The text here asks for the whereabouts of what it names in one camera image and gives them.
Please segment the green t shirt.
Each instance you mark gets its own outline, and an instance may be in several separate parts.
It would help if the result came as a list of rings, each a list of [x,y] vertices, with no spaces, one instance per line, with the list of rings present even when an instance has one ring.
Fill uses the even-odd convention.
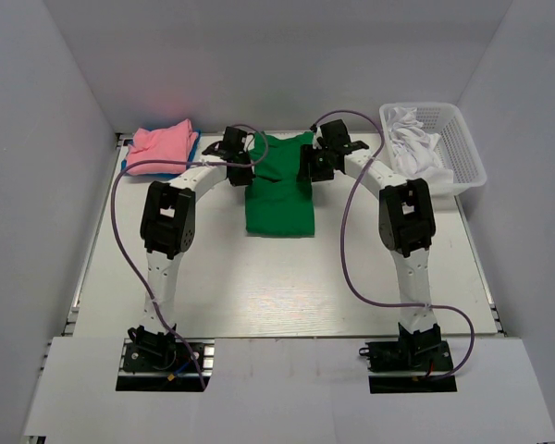
[[[313,141],[306,131],[280,139],[255,135],[251,158],[255,178],[245,190],[245,222],[250,235],[302,238],[315,234],[312,185],[298,181],[301,147]]]

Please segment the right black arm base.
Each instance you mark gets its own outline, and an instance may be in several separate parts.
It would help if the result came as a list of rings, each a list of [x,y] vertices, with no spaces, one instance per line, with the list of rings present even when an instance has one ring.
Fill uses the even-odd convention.
[[[453,361],[447,341],[424,350],[413,349],[408,338],[366,342],[358,350],[367,362],[369,392],[376,394],[430,394],[458,391],[450,372]]]

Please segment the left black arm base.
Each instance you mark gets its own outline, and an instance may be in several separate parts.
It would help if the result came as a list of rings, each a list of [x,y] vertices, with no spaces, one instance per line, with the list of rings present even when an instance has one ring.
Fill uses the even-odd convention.
[[[201,393],[204,387],[196,365],[183,343],[176,342],[166,357],[160,357],[140,349],[127,339],[122,348],[115,390]]]

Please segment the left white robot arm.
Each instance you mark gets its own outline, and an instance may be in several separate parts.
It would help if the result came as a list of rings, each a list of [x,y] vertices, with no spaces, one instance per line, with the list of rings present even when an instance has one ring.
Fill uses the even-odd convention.
[[[179,265],[194,241],[197,201],[225,180],[234,187],[253,183],[246,149],[252,130],[244,124],[227,127],[222,140],[208,146],[195,166],[176,179],[149,186],[140,226],[148,267],[142,327],[179,338],[175,322]]]

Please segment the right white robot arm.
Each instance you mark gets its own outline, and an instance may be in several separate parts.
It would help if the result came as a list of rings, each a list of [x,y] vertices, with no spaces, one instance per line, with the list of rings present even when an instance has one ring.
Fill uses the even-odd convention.
[[[427,183],[406,179],[354,142],[341,119],[311,127],[313,141],[301,148],[299,182],[332,180],[340,171],[378,200],[377,230],[390,251],[399,284],[399,338],[370,342],[360,350],[375,373],[429,370],[441,346],[431,308],[429,249],[436,224]]]

